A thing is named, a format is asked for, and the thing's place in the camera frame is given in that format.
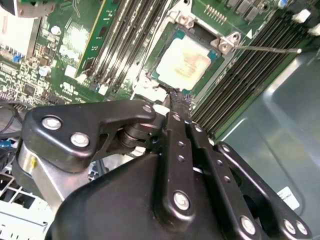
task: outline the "white plastic connector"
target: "white plastic connector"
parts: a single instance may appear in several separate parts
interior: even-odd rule
[[[311,15],[311,12],[309,10],[303,9],[298,14],[293,15],[292,20],[295,21],[296,23],[303,24],[310,15]]]
[[[313,28],[310,28],[308,33],[313,36],[320,36],[320,23]]]

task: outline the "robotic arm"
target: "robotic arm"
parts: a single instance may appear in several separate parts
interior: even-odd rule
[[[189,103],[172,90],[165,115],[142,100],[28,112],[13,174],[56,212],[47,239],[311,239],[228,144],[209,143]],[[146,153],[89,182],[92,160],[135,147]]]

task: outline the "silver metal part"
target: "silver metal part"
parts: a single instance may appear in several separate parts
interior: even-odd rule
[[[227,55],[235,46],[238,46],[241,40],[241,34],[237,31],[231,33],[226,37],[228,41],[224,38],[217,38],[213,40],[210,44],[219,49],[223,55]]]
[[[144,105],[143,107],[143,110],[145,110],[147,113],[151,113],[152,112],[152,109],[149,105]]]
[[[62,124],[61,121],[55,117],[46,117],[42,120],[42,125],[46,128],[46,129],[50,129],[50,130],[58,130],[59,128],[61,128]]]
[[[187,210],[190,207],[188,197],[180,191],[176,191],[174,193],[173,200],[176,206],[183,211]]]
[[[248,234],[254,235],[256,233],[255,225],[246,216],[241,217],[241,224]]]
[[[31,3],[21,3],[14,0],[15,15],[20,18],[38,18],[52,13],[55,10],[56,2],[48,1],[46,3],[38,1],[35,5]]]
[[[67,196],[89,182],[87,169],[80,173],[60,170],[32,153],[24,143],[21,146],[18,163],[25,172],[32,176],[44,200],[54,212],[58,210]]]
[[[174,115],[173,115],[173,118],[174,118],[175,120],[177,120],[177,121],[180,121],[180,117],[179,117],[179,115],[177,115],[177,114],[174,114]]]
[[[301,222],[297,221],[297,222],[296,222],[296,226],[298,227],[299,231],[300,231],[302,234],[308,235],[307,229],[305,228],[305,226],[304,226]]]
[[[70,141],[73,145],[84,148],[89,145],[89,137],[82,132],[76,132],[70,137]]]
[[[195,125],[195,126],[194,126],[194,128],[195,128],[195,130],[197,130],[199,133],[201,133],[201,132],[202,132],[201,127],[199,127],[198,125]]]
[[[226,152],[230,152],[230,149],[226,146],[226,145],[223,145],[223,150],[225,150]]]
[[[288,220],[284,220],[283,223],[289,233],[291,233],[293,235],[296,234],[296,230],[295,230],[294,226],[291,224],[291,222],[289,222]]]

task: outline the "motherboard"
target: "motherboard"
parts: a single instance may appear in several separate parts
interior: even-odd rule
[[[194,121],[211,134],[231,124],[295,56],[238,46],[303,48],[320,35],[317,0],[48,3],[50,13],[38,18],[0,10],[2,101],[162,103],[176,88],[192,96]]]

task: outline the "label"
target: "label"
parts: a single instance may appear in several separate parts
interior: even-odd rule
[[[279,191],[277,194],[292,210],[300,207],[298,200],[288,186]]]

